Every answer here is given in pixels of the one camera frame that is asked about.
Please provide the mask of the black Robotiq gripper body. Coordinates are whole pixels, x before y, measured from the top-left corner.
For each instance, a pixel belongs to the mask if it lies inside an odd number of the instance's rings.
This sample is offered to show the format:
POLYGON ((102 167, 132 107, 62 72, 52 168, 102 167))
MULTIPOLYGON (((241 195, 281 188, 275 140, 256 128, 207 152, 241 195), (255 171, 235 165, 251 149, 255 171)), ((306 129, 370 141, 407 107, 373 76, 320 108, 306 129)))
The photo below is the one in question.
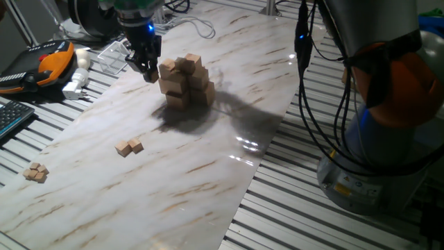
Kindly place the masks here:
POLYGON ((157 62, 161 54, 162 37, 155 33, 150 18, 119 19, 119 24, 130 43, 132 53, 126 62, 157 62))

